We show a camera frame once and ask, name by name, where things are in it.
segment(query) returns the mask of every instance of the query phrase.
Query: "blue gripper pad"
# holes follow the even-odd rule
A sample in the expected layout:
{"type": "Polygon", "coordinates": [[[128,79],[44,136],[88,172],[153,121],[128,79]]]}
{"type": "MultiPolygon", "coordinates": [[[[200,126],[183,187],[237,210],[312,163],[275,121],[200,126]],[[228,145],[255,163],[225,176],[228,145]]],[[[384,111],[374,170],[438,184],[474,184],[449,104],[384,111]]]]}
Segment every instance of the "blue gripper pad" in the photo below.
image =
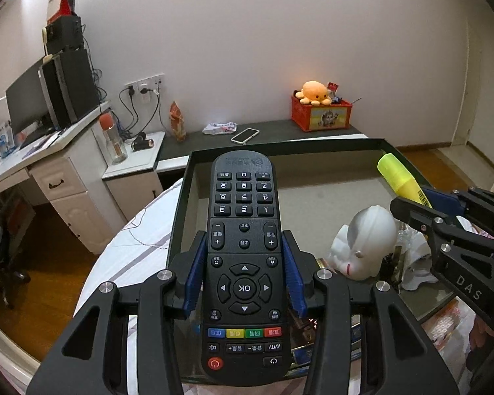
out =
{"type": "Polygon", "coordinates": [[[196,257],[188,273],[185,283],[185,301],[183,302],[183,312],[188,318],[190,312],[196,308],[198,297],[200,296],[201,283],[203,282],[203,269],[207,257],[207,234],[201,238],[196,257]]]}
{"type": "Polygon", "coordinates": [[[443,212],[451,217],[456,217],[458,215],[464,216],[465,209],[456,195],[439,192],[432,188],[422,187],[422,190],[430,201],[432,208],[436,211],[443,212]]]}
{"type": "Polygon", "coordinates": [[[291,304],[293,305],[293,309],[298,313],[298,316],[304,318],[308,310],[304,297],[304,283],[285,236],[282,236],[282,246],[283,261],[286,269],[286,285],[289,297],[291,298],[291,304]]]}

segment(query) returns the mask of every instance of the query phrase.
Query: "barcode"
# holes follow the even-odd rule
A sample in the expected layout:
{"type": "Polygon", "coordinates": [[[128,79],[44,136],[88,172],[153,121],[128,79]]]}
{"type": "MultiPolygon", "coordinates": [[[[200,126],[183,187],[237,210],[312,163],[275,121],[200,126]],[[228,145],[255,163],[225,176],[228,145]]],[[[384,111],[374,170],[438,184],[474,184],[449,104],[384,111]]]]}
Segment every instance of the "barcode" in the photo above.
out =
{"type": "Polygon", "coordinates": [[[417,194],[419,195],[419,199],[421,200],[421,203],[425,206],[430,206],[430,202],[428,202],[428,199],[426,198],[425,194],[423,193],[422,190],[419,190],[417,192],[417,194]]]}

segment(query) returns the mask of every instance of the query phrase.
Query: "red button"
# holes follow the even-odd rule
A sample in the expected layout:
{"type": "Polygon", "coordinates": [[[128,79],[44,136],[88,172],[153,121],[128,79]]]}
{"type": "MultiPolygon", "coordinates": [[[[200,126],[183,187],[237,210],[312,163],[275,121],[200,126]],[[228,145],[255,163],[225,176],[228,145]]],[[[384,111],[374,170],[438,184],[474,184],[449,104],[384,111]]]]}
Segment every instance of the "red button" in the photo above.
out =
{"type": "Polygon", "coordinates": [[[274,328],[264,328],[263,336],[264,337],[280,337],[282,335],[282,327],[274,327],[274,328]]]}
{"type": "Polygon", "coordinates": [[[211,370],[217,371],[223,367],[223,360],[219,356],[213,356],[208,360],[207,365],[211,370]]]}

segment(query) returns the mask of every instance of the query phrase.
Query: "phone screen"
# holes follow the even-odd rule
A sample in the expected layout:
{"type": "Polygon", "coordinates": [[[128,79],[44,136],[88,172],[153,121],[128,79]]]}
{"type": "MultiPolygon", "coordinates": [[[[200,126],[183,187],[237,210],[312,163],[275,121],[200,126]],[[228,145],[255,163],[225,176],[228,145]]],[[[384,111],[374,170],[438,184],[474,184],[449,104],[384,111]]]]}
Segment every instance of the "phone screen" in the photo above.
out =
{"type": "Polygon", "coordinates": [[[249,128],[249,129],[244,130],[243,132],[240,132],[239,134],[237,134],[232,139],[235,141],[238,141],[239,143],[242,143],[245,140],[247,140],[247,138],[250,138],[251,136],[253,136],[256,132],[258,132],[256,129],[249,128]]]}

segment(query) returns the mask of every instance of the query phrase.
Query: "computer monitor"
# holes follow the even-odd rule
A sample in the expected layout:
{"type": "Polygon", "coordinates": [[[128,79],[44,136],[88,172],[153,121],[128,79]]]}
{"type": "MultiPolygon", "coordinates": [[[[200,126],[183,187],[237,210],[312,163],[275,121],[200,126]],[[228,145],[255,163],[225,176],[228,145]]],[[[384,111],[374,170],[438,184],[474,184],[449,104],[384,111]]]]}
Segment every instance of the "computer monitor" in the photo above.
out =
{"type": "Polygon", "coordinates": [[[35,62],[6,90],[11,128],[16,135],[31,123],[42,121],[42,127],[30,134],[21,148],[55,130],[42,92],[38,69],[42,59],[35,62]]]}

